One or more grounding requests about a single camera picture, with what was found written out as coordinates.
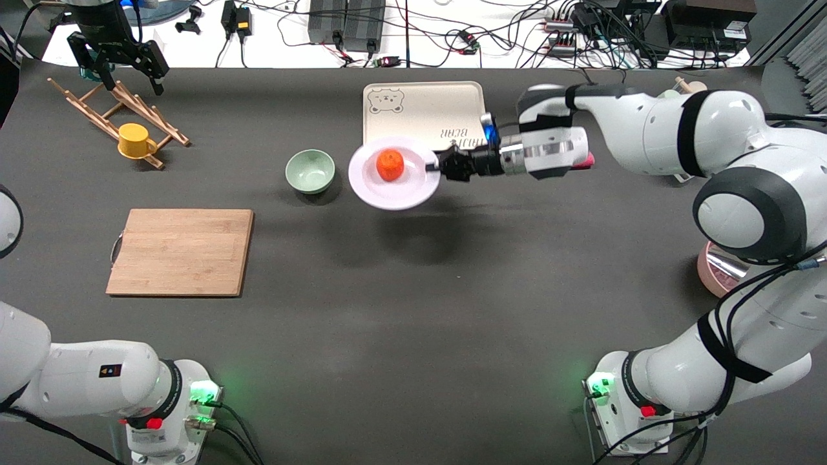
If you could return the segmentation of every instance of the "wooden drying rack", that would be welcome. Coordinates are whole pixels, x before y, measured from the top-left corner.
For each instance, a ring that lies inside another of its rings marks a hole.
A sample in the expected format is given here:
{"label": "wooden drying rack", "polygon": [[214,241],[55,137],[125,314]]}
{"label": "wooden drying rack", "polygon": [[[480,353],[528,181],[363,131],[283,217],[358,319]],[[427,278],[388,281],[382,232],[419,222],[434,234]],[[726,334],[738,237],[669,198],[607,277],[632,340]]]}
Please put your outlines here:
{"label": "wooden drying rack", "polygon": [[[54,79],[48,78],[47,81],[54,85],[55,88],[63,94],[66,101],[71,103],[73,107],[77,108],[79,112],[81,112],[86,118],[89,119],[90,122],[92,122],[92,124],[100,128],[101,131],[106,132],[116,141],[118,140],[117,127],[109,121],[109,118],[117,111],[126,107],[135,112],[138,116],[143,117],[148,122],[151,122],[155,125],[155,127],[166,134],[166,137],[158,142],[158,150],[170,143],[173,139],[180,142],[183,146],[191,145],[189,138],[179,131],[177,127],[171,125],[170,122],[164,118],[164,115],[161,114],[158,107],[155,105],[152,105],[151,107],[147,105],[137,93],[130,93],[127,86],[123,85],[121,81],[115,81],[115,89],[109,91],[109,93],[111,93],[117,100],[117,103],[114,107],[109,108],[104,114],[96,112],[86,104],[86,100],[88,98],[95,95],[100,89],[103,89],[103,83],[98,84],[94,87],[94,89],[85,93],[83,97],[78,98],[70,91],[60,87]],[[150,165],[153,165],[159,170],[164,168],[164,163],[152,155],[146,156],[143,160],[146,160]]]}

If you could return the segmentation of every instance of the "red button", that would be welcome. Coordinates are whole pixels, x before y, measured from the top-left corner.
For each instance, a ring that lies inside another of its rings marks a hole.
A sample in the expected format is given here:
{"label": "red button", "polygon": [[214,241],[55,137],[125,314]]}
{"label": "red button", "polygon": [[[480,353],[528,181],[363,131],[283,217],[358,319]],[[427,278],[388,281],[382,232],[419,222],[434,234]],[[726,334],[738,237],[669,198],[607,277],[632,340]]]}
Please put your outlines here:
{"label": "red button", "polygon": [[164,423],[164,420],[160,418],[150,418],[146,421],[146,427],[148,429],[160,429],[160,426]]}
{"label": "red button", "polygon": [[643,415],[644,418],[649,418],[650,416],[657,415],[657,412],[651,405],[644,405],[640,408],[640,414]]}

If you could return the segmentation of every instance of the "gray table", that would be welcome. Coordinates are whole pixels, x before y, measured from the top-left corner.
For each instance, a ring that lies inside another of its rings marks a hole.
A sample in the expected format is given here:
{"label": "gray table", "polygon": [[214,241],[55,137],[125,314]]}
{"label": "gray table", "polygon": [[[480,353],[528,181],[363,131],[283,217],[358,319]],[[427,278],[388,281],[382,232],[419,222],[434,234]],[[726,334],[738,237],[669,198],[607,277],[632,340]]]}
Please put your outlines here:
{"label": "gray table", "polygon": [[[45,81],[80,94],[91,85],[77,70],[27,63],[0,131],[0,180],[26,212],[0,295],[56,342],[131,339],[199,360],[270,464],[586,464],[580,379],[609,351],[670,341],[714,304],[694,271],[702,183],[622,170],[587,115],[576,122],[597,166],[563,179],[443,182],[403,213],[364,205],[345,179],[366,84],[473,79],[506,122],[527,86],[580,83],[576,72],[173,70],[161,98],[118,73],[193,146],[170,144],[162,172],[135,165]],[[760,98],[760,70],[703,75]],[[657,94],[674,77],[629,72],[627,82]],[[339,167],[315,202],[283,175],[309,147]],[[147,207],[254,209],[243,295],[107,297],[110,247],[129,209]],[[825,349],[814,356],[805,380],[729,409],[705,463],[822,463]],[[110,444],[108,420],[59,423]],[[103,463],[30,425],[2,424],[0,437],[3,465]],[[203,465],[219,463],[242,460],[214,434]]]}

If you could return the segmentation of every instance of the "wooden cutting board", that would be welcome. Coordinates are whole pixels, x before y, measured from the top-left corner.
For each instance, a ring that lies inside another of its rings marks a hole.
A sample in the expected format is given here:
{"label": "wooden cutting board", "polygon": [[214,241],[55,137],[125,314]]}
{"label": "wooden cutting board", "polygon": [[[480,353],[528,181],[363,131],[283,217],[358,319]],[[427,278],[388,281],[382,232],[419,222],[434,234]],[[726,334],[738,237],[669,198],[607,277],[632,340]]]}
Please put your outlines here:
{"label": "wooden cutting board", "polygon": [[133,209],[109,295],[237,296],[252,210]]}

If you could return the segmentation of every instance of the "gray metal box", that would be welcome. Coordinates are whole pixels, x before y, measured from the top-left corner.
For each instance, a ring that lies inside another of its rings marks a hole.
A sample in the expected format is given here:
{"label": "gray metal box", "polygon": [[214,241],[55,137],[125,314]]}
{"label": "gray metal box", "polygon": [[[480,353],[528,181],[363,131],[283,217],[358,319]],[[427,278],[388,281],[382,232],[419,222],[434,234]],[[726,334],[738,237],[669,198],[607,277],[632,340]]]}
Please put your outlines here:
{"label": "gray metal box", "polygon": [[350,0],[345,20],[345,50],[379,53],[385,0]]}
{"label": "gray metal box", "polygon": [[347,0],[310,0],[308,36],[314,44],[336,45],[345,31]]}

